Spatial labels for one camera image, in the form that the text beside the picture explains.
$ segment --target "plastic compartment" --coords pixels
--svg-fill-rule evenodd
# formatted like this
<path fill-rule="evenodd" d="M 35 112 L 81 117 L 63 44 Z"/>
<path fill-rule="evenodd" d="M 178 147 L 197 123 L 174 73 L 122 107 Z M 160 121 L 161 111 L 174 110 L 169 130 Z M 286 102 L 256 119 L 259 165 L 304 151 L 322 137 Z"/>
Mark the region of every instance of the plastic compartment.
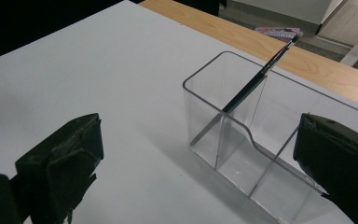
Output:
<path fill-rule="evenodd" d="M 324 190 L 292 155 L 302 113 L 358 132 L 358 109 L 270 72 L 233 112 L 224 113 L 221 109 L 260 69 L 223 52 L 185 80 L 190 150 L 278 223 L 352 223 L 321 196 Z"/>

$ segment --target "white table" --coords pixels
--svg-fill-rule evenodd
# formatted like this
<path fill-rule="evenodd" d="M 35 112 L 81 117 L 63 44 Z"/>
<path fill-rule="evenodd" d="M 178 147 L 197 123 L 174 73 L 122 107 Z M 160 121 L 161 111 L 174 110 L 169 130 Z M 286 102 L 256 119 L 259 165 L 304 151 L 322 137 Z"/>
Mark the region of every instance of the white table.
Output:
<path fill-rule="evenodd" d="M 0 174 L 97 112 L 105 158 L 80 223 L 273 223 L 187 150 L 182 82 L 224 50 L 129 1 L 0 57 Z"/>

